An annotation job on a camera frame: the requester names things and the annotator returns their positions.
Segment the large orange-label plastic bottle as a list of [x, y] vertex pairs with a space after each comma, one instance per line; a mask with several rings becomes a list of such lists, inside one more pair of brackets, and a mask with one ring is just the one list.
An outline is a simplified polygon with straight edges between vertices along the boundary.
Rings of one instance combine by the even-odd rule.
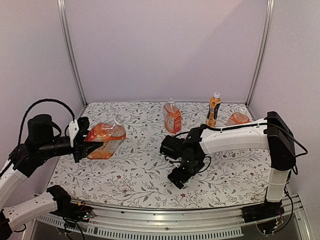
[[182, 129], [182, 115], [176, 106], [174, 98], [169, 98], [163, 106], [164, 126], [172, 134], [176, 134]]

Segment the slim orange drink bottle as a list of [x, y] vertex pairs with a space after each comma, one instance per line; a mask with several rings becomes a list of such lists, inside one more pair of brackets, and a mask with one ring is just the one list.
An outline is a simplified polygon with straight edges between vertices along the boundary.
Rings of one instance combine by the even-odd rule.
[[213, 97], [209, 100], [209, 110], [206, 116], [205, 124], [211, 128], [214, 128], [217, 123], [218, 111], [221, 105], [221, 95], [219, 92], [215, 92]]

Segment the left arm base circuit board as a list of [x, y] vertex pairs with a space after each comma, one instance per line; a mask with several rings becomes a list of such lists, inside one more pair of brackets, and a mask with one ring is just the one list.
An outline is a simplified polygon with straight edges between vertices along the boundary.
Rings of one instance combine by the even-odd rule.
[[71, 218], [77, 222], [89, 222], [95, 215], [93, 208], [85, 201], [75, 203], [71, 210]]

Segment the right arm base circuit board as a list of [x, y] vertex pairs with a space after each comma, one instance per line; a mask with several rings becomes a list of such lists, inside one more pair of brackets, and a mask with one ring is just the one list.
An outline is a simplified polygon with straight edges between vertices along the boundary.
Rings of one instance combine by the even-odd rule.
[[272, 220], [260, 222], [256, 224], [257, 230], [264, 236], [273, 235], [281, 224], [284, 223], [284, 217], [278, 215]]

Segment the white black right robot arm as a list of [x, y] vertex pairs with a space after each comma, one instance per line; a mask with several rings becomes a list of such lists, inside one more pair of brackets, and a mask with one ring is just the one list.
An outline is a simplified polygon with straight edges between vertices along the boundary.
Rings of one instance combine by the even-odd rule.
[[284, 214], [282, 198], [292, 168], [296, 165], [294, 137], [275, 111], [253, 122], [221, 128], [202, 124], [187, 132], [185, 138], [167, 135], [159, 152], [180, 165], [168, 175], [179, 189], [205, 166], [211, 154], [240, 149], [268, 150], [270, 155], [269, 183], [263, 203], [242, 208], [245, 223], [260, 221]]

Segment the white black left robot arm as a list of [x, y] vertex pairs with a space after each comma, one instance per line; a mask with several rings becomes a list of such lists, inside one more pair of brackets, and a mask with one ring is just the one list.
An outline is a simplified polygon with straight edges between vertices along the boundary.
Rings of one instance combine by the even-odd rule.
[[14, 190], [47, 160], [72, 155], [76, 163], [103, 145], [99, 141], [85, 141], [89, 133], [89, 119], [80, 117], [69, 123], [69, 135], [54, 135], [60, 127], [49, 114], [37, 115], [27, 122], [28, 136], [9, 154], [9, 164], [0, 173], [0, 238], [7, 240], [23, 224], [52, 213], [69, 221], [87, 222], [94, 214], [83, 202], [71, 202], [71, 196], [59, 185], [24, 203], [5, 207]]

